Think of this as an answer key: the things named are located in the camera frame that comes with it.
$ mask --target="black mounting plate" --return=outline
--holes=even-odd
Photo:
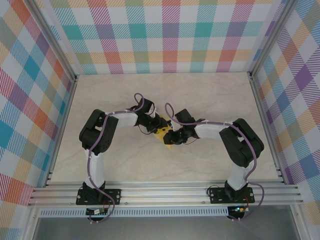
[[[110,195],[110,197],[112,197],[114,199],[114,203],[115,205],[119,205],[120,204],[120,199],[121,199],[121,189],[104,189],[103,190],[106,194]],[[82,188],[80,188],[78,190],[78,196],[85,196],[84,190]],[[107,198],[106,196],[103,196],[102,200],[100,202],[98,201],[88,201],[85,197],[80,197],[76,199],[75,204],[76,205],[112,205],[112,201]]]
[[[246,187],[243,191],[243,194],[237,198],[236,200],[231,201],[229,197],[225,193],[224,187],[211,187],[208,190],[208,194],[210,196],[211,204],[246,204],[248,198],[248,202],[253,204],[255,202],[255,196],[253,195],[252,187]]]

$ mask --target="vented metal strip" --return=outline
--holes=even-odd
[[[206,207],[126,207],[115,209],[111,217],[210,217],[227,216],[226,206]],[[87,218],[86,208],[42,208],[40,218]]]

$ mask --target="yellow object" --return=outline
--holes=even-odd
[[[169,120],[170,120],[169,118],[165,118],[165,117],[163,117],[163,116],[160,116],[160,117],[164,118],[166,121],[169,121]],[[170,127],[170,126],[166,126],[166,127],[161,128],[161,129],[158,129],[158,131],[157,131],[155,134],[153,134],[153,135],[154,135],[157,139],[159,139],[160,142],[162,142],[163,144],[165,144],[165,142],[164,142],[164,136],[166,135],[166,133],[167,133],[169,130],[171,130],[171,127]],[[168,149],[171,149],[171,145],[168,145],[168,144],[165,144],[165,145],[168,147]]]

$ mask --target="plaid backdrop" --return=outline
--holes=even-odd
[[[23,0],[0,1],[0,240],[14,240],[55,147],[72,82]]]
[[[50,2],[71,49],[42,1]],[[269,10],[281,0],[37,2],[73,67],[78,62],[85,74],[122,74],[247,72]]]
[[[257,75],[285,173],[320,239],[320,0],[300,0]]]

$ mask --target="purple cable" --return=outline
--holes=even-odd
[[[141,96],[141,99],[142,99],[142,104],[141,104],[141,106],[140,106],[139,108],[135,109],[135,110],[132,110],[132,111],[125,110],[125,111],[115,111],[115,112],[110,112],[110,113],[108,113],[108,114],[105,116],[105,119],[104,119],[104,121],[103,121],[103,125],[102,125],[102,128],[101,128],[101,132],[100,132],[100,134],[99,134],[99,137],[97,138],[97,140],[95,141],[95,143],[92,145],[92,147],[89,149],[88,162],[87,162],[87,165],[86,165],[86,170],[87,170],[87,173],[88,173],[89,181],[90,181],[90,183],[94,186],[94,188],[95,188],[96,190],[98,190],[100,193],[102,193],[102,194],[105,195],[107,198],[109,198],[109,199],[112,201],[112,204],[113,204],[112,210],[110,211],[110,213],[109,213],[107,216],[105,216],[105,217],[104,217],[102,220],[100,220],[100,221],[93,221],[93,220],[91,219],[91,215],[90,215],[90,216],[89,216],[89,220],[90,220],[90,223],[91,223],[91,224],[92,224],[92,223],[98,224],[98,223],[102,223],[102,222],[104,222],[105,220],[107,220],[107,219],[111,216],[111,214],[114,212],[115,207],[116,207],[115,200],[114,200],[109,194],[107,194],[107,193],[105,193],[104,191],[102,191],[101,189],[99,189],[98,186],[97,186],[97,185],[94,183],[94,181],[91,179],[91,174],[90,174],[90,160],[91,160],[92,150],[97,146],[97,144],[100,142],[100,140],[101,140],[101,138],[102,138],[102,135],[104,134],[104,130],[105,130],[105,127],[106,127],[106,123],[107,123],[108,117],[110,117],[110,116],[112,116],[112,115],[114,115],[114,114],[135,113],[135,112],[139,111],[139,110],[144,106],[144,104],[145,104],[145,98],[144,98],[144,96],[142,96],[141,93],[136,93],[136,94],[134,94],[134,99],[135,99],[136,102],[138,102],[138,101],[137,101],[137,98],[136,98],[137,95]]]
[[[168,112],[168,109],[167,107],[170,107],[171,108],[171,111],[172,111],[172,115],[169,114]],[[174,119],[174,115],[175,115],[175,111],[174,111],[174,108],[172,107],[172,105],[167,102],[165,105],[164,105],[164,109],[165,109],[165,112],[166,114],[169,116],[169,118],[174,121],[175,123],[177,124],[180,124],[180,125],[185,125],[185,126],[190,126],[190,125],[205,125],[205,124],[212,124],[212,125],[220,125],[220,126],[228,126],[228,127],[231,127],[233,128],[234,130],[236,130],[240,135],[241,137],[243,137],[243,139],[245,140],[246,144],[248,144],[250,150],[251,150],[251,153],[253,155],[253,160],[254,160],[254,164],[253,164],[253,168],[247,173],[247,175],[244,177],[244,180],[245,181],[248,181],[248,177],[250,176],[250,174],[252,174],[254,172],[254,170],[256,169],[257,167],[257,156],[256,156],[256,153],[255,153],[255,150],[254,148],[252,147],[250,141],[248,140],[248,138],[245,136],[245,134],[240,131],[239,128],[237,128],[236,126],[228,123],[228,122],[218,122],[218,121],[202,121],[202,122],[193,122],[193,123],[183,123],[183,122],[179,122],[178,120]],[[256,186],[259,186],[261,189],[262,189],[262,197],[261,197],[261,200],[259,202],[259,204],[257,205],[256,209],[254,212],[257,211],[257,209],[261,206],[264,198],[265,198],[265,190],[263,188],[263,186],[261,186],[260,184],[258,183],[254,183],[254,182],[248,182],[249,184],[251,185],[256,185]],[[242,219],[247,219],[249,216],[251,216],[253,213],[251,213],[250,215],[248,216],[245,216],[243,217]]]

